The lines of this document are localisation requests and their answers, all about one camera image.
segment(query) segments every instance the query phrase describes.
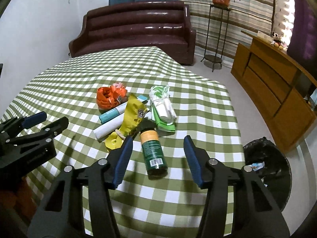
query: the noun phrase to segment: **orange label band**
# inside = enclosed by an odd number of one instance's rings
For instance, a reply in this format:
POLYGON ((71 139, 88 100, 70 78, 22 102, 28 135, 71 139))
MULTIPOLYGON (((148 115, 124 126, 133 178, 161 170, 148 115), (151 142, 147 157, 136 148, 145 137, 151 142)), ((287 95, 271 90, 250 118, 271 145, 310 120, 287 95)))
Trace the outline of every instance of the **orange label band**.
POLYGON ((159 136, 156 131, 145 131, 141 133, 140 138, 141 138, 141 144, 149 140, 159 140, 159 136))

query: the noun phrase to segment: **white patterned curtain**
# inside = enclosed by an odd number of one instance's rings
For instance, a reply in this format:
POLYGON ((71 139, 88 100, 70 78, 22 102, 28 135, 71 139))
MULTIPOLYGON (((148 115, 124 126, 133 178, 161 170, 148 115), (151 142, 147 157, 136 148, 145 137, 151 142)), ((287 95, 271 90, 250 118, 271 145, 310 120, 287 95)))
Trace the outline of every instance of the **white patterned curtain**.
MULTIPOLYGON (((203 55, 205 48, 209 5, 211 0, 181 0, 190 6, 191 23, 197 30, 196 36, 196 53, 203 55)), ((251 38, 241 33, 241 30, 250 32, 256 35, 259 31, 271 33, 272 15, 273 15, 273 0, 231 0, 228 33, 224 47, 223 63, 232 65, 234 56, 236 54, 237 45, 240 42, 250 44, 251 38)), ((226 22, 227 12, 224 11, 224 18, 226 22)), ((211 9, 211 20, 209 35, 218 37, 220 27, 221 10, 217 8, 211 9)), ((222 34, 225 33, 226 24, 222 24, 222 34)), ((220 41, 219 47, 222 49, 223 41, 220 41)), ((208 38, 207 50, 209 54, 214 54, 217 46, 217 38, 208 38)))
POLYGON ((294 27, 295 0, 275 0, 273 31, 289 45, 294 27))

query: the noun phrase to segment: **purple curtain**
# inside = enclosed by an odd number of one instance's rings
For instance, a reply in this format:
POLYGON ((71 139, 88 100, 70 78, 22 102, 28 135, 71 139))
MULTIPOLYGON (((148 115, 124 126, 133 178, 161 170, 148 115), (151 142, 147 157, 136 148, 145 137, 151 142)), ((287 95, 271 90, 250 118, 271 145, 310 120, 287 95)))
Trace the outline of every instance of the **purple curtain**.
POLYGON ((317 79, 317 18, 306 0, 295 0, 295 20, 287 54, 317 79))

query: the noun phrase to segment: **sofa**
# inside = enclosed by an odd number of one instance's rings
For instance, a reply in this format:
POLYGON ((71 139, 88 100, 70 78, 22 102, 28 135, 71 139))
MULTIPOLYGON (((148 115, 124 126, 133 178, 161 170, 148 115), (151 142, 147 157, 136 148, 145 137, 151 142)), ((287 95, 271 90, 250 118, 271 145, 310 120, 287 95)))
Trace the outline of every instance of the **sofa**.
POLYGON ((72 57, 94 52, 156 46, 180 64, 192 64, 196 30, 182 1, 141 1, 88 11, 81 33, 69 43, 72 57))

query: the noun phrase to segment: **orange cloth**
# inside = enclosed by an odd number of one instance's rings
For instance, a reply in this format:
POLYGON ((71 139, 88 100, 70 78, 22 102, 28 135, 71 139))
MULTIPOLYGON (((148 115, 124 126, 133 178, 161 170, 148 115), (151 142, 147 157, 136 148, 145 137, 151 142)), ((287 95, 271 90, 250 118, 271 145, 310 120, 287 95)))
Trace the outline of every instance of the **orange cloth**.
POLYGON ((100 87, 97 90, 97 105, 100 109, 109 110, 118 106, 126 96, 127 90, 123 85, 111 85, 110 87, 100 87))
POLYGON ((16 207, 29 220, 36 212, 36 205, 32 200, 32 190, 23 177, 16 192, 0 190, 0 203, 4 208, 16 207))

